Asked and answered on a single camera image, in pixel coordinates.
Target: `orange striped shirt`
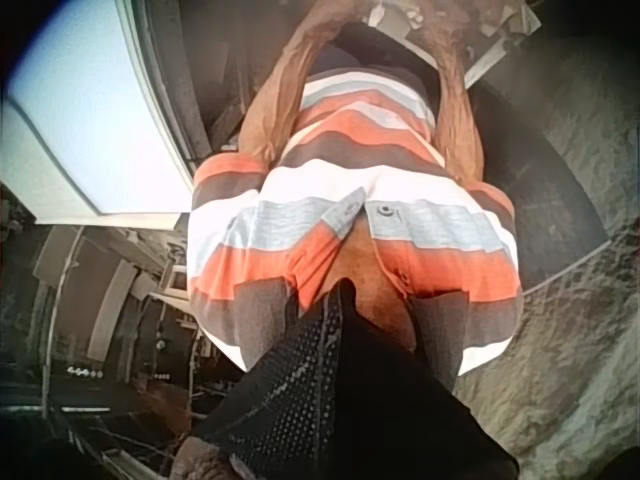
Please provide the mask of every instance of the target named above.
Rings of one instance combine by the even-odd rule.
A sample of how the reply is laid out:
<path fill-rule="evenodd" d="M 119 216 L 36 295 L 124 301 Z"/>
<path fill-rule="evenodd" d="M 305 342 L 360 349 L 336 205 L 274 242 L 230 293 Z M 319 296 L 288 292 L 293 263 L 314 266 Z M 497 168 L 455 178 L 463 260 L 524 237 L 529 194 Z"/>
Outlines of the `orange striped shirt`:
<path fill-rule="evenodd" d="M 430 143 L 433 126 L 424 100 L 394 79 L 323 74 L 307 83 L 275 168 L 236 153 L 200 167 L 191 302 L 237 365 L 251 368 L 283 335 L 292 301 L 309 308 L 362 211 L 382 270 L 419 325 L 457 293 L 456 372 L 504 351 L 521 308 L 513 205 L 482 182 L 461 188 Z"/>

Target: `concrete floor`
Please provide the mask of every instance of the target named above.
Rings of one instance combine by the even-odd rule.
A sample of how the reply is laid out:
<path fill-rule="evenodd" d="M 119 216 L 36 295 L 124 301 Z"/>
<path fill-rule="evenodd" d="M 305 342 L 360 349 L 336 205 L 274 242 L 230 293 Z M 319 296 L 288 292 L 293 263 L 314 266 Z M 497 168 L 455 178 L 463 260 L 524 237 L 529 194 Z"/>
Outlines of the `concrete floor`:
<path fill-rule="evenodd" d="M 565 158 L 612 239 L 530 295 L 507 352 L 457 385 L 524 479 L 593 478 L 639 441 L 635 58 L 601 38 L 541 32 L 487 77 Z"/>

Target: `person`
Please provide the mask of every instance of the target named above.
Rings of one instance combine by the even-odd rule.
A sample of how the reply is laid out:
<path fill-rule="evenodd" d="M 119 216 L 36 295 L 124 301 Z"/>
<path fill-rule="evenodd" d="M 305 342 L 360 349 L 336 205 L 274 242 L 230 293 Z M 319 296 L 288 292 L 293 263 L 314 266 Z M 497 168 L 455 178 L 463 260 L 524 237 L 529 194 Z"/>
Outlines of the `person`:
<path fill-rule="evenodd" d="M 435 125 L 415 89 L 387 73 L 307 78 L 363 5 L 318 0 L 251 104 L 239 151 L 196 172 L 191 306 L 246 371 L 282 337 L 285 309 L 301 315 L 346 277 L 358 311 L 429 356 L 452 388 L 502 353 L 517 326 L 513 206 L 481 181 L 455 19 L 424 29 L 441 80 Z M 439 18 L 430 0 L 421 5 Z"/>
<path fill-rule="evenodd" d="M 174 478 L 375 477 L 399 464 L 408 477 L 517 475 L 450 394 L 504 352 L 522 294 L 513 205 L 482 181 L 465 18 L 439 6 L 441 20 L 433 1 L 420 7 L 437 122 L 408 72 L 331 54 L 366 2 L 317 0 L 252 102 L 238 152 L 196 172 L 191 306 L 248 373 L 185 442 Z"/>

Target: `textured fabric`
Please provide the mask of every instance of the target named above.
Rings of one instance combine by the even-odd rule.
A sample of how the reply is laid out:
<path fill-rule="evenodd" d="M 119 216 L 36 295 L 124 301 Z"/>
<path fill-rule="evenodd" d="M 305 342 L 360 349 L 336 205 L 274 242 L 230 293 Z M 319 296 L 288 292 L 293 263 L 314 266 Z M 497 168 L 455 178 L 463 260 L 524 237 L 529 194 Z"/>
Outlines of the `textured fabric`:
<path fill-rule="evenodd" d="M 430 144 L 432 126 L 425 101 L 407 85 L 366 71 L 325 72 L 307 84 L 297 131 L 270 172 L 239 154 L 203 164 L 189 224 L 189 291 L 203 329 L 223 351 L 237 347 L 241 368 L 269 343 L 237 332 L 255 326 L 277 338 L 276 317 L 291 295 L 308 309 L 361 212 L 382 270 L 408 305 L 464 294 L 454 374 L 506 348 L 520 305 L 513 206 L 485 183 L 461 188 Z M 286 288 L 261 294 L 269 279 Z M 240 289 L 239 308 L 221 315 L 220 302 L 239 302 Z M 273 315 L 260 315 L 258 327 L 247 302 Z M 428 317 L 419 311 L 418 329 Z M 475 354 L 462 355 L 467 347 Z"/>
<path fill-rule="evenodd" d="M 516 478 L 429 368 L 358 315 L 355 293 L 341 281 L 318 300 L 192 435 L 254 478 Z"/>

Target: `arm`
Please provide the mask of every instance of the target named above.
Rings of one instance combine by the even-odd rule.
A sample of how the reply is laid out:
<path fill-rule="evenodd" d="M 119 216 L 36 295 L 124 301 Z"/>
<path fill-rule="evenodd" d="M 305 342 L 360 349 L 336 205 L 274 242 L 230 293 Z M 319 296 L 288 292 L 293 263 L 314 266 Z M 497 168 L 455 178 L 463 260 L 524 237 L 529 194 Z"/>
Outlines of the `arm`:
<path fill-rule="evenodd" d="M 457 55 L 438 62 L 440 111 L 435 145 L 447 169 L 461 184 L 482 180 L 484 153 L 476 128 L 469 94 L 464 86 L 464 68 Z"/>
<path fill-rule="evenodd" d="M 240 153 L 267 165 L 279 158 L 291 136 L 313 62 L 340 29 L 357 17 L 358 2 L 317 0 L 249 107 L 240 130 Z"/>
<path fill-rule="evenodd" d="M 428 19 L 423 41 L 438 64 L 440 76 L 435 146 L 445 158 L 447 170 L 459 183 L 482 180 L 482 143 L 464 85 L 464 65 L 458 53 L 462 48 L 461 33 L 469 16 L 455 2 L 423 0 L 421 8 Z M 446 12 L 446 16 L 440 16 L 441 12 Z"/>

